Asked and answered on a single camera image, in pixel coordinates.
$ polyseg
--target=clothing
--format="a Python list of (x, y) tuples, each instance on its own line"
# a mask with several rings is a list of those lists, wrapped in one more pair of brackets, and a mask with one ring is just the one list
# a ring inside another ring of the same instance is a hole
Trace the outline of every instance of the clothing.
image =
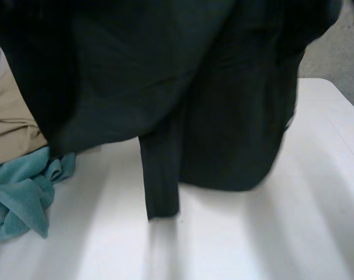
[(0, 65), (0, 164), (46, 146), (4, 55)]
[(266, 176), (294, 113), (304, 49), (341, 5), (43, 3), (34, 17), (28, 4), (1, 13), (22, 95), (56, 155), (139, 137), (149, 218), (179, 211), (179, 181), (244, 191)]
[(30, 229), (47, 237), (44, 211), (54, 200), (53, 184), (71, 177), (75, 155), (50, 161), (49, 148), (0, 165), (0, 241)]

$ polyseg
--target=table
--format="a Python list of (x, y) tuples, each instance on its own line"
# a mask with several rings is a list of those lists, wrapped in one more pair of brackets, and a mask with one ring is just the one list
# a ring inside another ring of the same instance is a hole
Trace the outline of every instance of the table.
[(294, 123), (252, 192), (182, 185), (181, 214), (148, 223), (138, 142), (77, 158), (49, 237), (0, 244), (0, 280), (354, 280), (354, 108), (300, 79)]

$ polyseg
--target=khaki pants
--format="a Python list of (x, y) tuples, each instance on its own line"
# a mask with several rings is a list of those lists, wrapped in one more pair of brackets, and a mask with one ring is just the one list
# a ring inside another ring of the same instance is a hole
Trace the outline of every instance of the khaki pants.
[(47, 141), (27, 108), (2, 53), (0, 55), (0, 164), (45, 145)]

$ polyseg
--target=teal towel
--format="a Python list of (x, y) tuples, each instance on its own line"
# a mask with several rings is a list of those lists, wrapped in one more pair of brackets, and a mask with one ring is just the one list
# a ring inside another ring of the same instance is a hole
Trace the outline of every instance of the teal towel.
[(47, 237), (45, 210), (53, 203), (53, 184), (73, 175), (75, 155), (49, 160), (50, 149), (41, 148), (0, 165), (0, 241), (33, 229)]

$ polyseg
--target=dark green jacket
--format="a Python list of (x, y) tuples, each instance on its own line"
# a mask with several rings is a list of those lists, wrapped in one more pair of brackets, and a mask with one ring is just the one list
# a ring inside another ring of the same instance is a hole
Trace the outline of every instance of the dark green jacket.
[(335, 0), (19, 0), (0, 42), (56, 155), (139, 137), (148, 217), (178, 182), (254, 188), (294, 114)]

